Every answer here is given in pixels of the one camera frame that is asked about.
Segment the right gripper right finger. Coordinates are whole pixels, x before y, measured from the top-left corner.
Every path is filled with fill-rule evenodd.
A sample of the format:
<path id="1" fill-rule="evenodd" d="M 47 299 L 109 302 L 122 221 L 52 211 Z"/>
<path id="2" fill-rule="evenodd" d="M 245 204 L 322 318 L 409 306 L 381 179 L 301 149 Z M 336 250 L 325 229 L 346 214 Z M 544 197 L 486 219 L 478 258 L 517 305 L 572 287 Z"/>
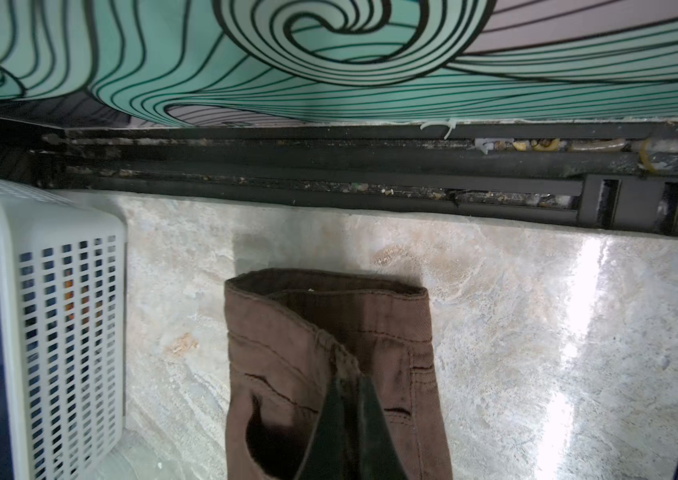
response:
<path id="1" fill-rule="evenodd" d="M 348 418 L 349 479 L 406 479 L 376 390 L 365 375 L 357 379 Z"/>

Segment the brown trousers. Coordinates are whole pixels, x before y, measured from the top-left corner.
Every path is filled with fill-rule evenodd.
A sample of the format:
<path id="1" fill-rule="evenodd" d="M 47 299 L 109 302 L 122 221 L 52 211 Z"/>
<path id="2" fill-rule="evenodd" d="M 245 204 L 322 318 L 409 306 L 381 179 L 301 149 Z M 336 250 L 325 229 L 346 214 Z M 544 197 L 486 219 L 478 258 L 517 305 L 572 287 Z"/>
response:
<path id="1" fill-rule="evenodd" d="M 426 289 L 387 278 L 266 269 L 224 287 L 230 404 L 227 474 L 296 479 L 329 384 L 348 414 L 367 376 L 406 479 L 449 479 L 452 464 Z"/>

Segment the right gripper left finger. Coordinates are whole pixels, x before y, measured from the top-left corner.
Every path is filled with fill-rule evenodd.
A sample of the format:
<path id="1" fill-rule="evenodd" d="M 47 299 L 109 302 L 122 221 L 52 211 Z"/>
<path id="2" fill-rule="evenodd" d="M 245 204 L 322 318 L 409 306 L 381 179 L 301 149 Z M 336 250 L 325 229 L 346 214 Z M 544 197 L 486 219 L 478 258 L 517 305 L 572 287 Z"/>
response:
<path id="1" fill-rule="evenodd" d="M 327 389 L 296 479 L 344 479 L 346 437 L 344 400 L 340 382 L 334 379 Z"/>

